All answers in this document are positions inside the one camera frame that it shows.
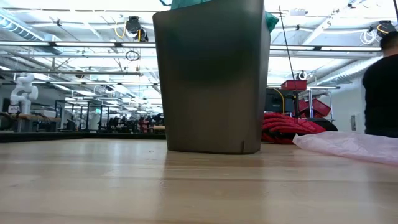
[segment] teal trash bag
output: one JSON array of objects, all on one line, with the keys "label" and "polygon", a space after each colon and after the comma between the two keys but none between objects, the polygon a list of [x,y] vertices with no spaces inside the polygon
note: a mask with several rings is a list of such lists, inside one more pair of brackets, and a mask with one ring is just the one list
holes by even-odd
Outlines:
[{"label": "teal trash bag", "polygon": [[[211,0],[173,0],[171,7],[172,9],[178,9],[181,7],[193,6],[208,1]],[[275,29],[275,26],[279,22],[279,19],[271,13],[266,12],[266,21],[268,30],[271,33]]]}]

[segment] pink plastic bag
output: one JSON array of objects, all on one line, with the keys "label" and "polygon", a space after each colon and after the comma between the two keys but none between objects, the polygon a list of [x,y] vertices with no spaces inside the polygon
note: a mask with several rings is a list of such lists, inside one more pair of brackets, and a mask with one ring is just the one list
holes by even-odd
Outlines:
[{"label": "pink plastic bag", "polygon": [[293,143],[315,152],[398,166],[396,138],[327,131],[296,136]]}]

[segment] wooden table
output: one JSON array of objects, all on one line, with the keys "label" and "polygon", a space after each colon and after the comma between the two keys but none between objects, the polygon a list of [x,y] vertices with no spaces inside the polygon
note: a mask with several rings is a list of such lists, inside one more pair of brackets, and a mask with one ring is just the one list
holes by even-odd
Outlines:
[{"label": "wooden table", "polygon": [[0,223],[398,223],[398,168],[263,144],[246,156],[165,141],[0,144]]}]

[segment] black shirt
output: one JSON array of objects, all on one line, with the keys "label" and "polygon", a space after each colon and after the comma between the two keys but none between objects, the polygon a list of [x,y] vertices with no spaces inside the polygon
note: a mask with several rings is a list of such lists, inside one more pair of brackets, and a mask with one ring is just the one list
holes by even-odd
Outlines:
[{"label": "black shirt", "polygon": [[380,59],[363,77],[366,130],[398,131],[398,55]]}]

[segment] person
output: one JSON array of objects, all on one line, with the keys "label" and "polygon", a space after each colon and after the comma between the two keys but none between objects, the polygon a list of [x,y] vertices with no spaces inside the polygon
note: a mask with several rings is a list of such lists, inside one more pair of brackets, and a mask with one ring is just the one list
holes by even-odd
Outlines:
[{"label": "person", "polygon": [[398,138],[395,111],[398,89],[398,32],[380,41],[383,58],[371,65],[363,77],[365,88],[365,133]]}]

